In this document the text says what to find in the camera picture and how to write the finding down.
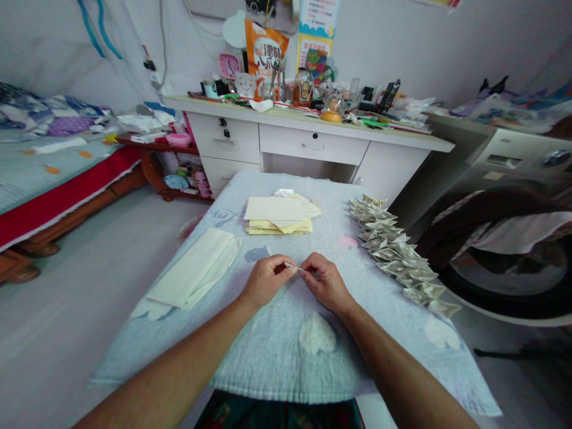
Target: pink bowl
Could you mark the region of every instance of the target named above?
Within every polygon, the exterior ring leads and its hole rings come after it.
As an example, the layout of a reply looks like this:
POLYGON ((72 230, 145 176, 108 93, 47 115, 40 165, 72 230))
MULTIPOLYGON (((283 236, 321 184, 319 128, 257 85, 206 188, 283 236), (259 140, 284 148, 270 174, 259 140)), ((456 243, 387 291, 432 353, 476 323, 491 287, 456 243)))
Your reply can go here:
POLYGON ((191 144, 191 136, 185 134, 167 134, 167 141, 173 146, 188 147, 191 144))

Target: wall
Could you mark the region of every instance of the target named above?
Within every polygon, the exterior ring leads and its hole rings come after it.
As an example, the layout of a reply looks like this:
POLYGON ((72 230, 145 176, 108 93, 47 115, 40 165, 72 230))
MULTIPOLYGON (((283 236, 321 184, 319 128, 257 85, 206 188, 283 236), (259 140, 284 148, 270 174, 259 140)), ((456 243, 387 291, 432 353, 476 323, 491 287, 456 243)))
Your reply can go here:
MULTIPOLYGON (((182 0, 166 1, 168 89, 198 89, 198 81, 217 70, 225 49, 220 38, 198 30, 182 0)), ((96 17, 97 6, 85 0, 96 17)), ((157 0, 130 0, 145 43, 159 70, 163 50, 157 0)), ((0 80, 50 95, 66 92, 116 110, 140 100, 156 100, 123 2, 108 1, 106 28, 124 54, 104 60, 93 49, 76 2, 21 0, 0 5, 0 80)), ((410 0, 343 0, 333 57, 340 80, 385 85, 400 77, 403 91, 416 98, 437 96, 448 106, 469 100, 487 76, 492 84, 510 74, 508 88, 525 91, 570 77, 555 53, 572 35, 570 0, 464 0, 448 13, 410 0), (550 63, 547 76, 547 64, 550 63)), ((220 31, 221 23, 199 18, 220 31)), ((287 71, 295 74, 297 36, 290 40, 287 71)))

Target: white desk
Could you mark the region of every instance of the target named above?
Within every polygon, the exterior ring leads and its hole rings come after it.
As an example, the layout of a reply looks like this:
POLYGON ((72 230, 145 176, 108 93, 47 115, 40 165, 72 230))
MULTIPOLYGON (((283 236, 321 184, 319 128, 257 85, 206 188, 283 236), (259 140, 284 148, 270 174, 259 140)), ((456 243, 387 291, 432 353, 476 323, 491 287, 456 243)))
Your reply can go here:
POLYGON ((256 170, 360 184, 389 207, 432 150, 454 147, 434 136, 330 123, 287 108, 258 113, 186 95, 163 102, 187 112, 215 197, 236 171, 256 170))

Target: blue strap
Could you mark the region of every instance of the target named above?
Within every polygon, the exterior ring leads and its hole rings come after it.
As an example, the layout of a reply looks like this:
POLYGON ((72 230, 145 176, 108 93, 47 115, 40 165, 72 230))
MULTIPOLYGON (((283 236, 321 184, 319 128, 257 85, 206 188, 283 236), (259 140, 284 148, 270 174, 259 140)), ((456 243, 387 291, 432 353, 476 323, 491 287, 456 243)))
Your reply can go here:
POLYGON ((105 54, 103 53, 100 44, 97 42, 94 31, 91 29, 91 25, 89 24, 88 11, 86 10, 85 5, 83 4, 83 0, 77 0, 77 3, 79 4, 80 9, 82 10, 83 23, 85 25, 85 29, 88 31, 91 44, 94 46, 95 49, 97 49, 97 52, 99 52, 101 58, 105 58, 105 54))
POLYGON ((101 0, 97 0, 97 4, 100 7, 99 24, 100 24, 101 37, 103 38, 103 41, 105 42, 107 47, 111 49, 111 51, 117 56, 117 58, 122 60, 123 57, 121 56, 121 54, 119 52, 117 52, 117 49, 115 49, 115 46, 113 46, 113 44, 111 43, 111 41, 107 37, 107 33, 105 32, 105 27, 103 25, 103 2, 101 0))

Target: orange bag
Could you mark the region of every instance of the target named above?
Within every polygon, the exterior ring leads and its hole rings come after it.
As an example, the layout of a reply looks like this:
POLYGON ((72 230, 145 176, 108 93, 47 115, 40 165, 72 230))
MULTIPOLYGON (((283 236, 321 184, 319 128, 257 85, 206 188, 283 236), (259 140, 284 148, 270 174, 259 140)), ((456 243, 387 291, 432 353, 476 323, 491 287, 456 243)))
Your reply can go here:
MULTIPOLYGON (((264 29, 251 20, 244 20, 246 28, 246 49, 248 53, 248 73, 258 76, 257 87, 254 93, 256 100, 262 99, 262 85, 265 80, 272 80, 272 63, 284 59, 288 42, 282 33, 274 29, 264 29)), ((278 75, 274 79, 274 86, 278 85, 278 75)))

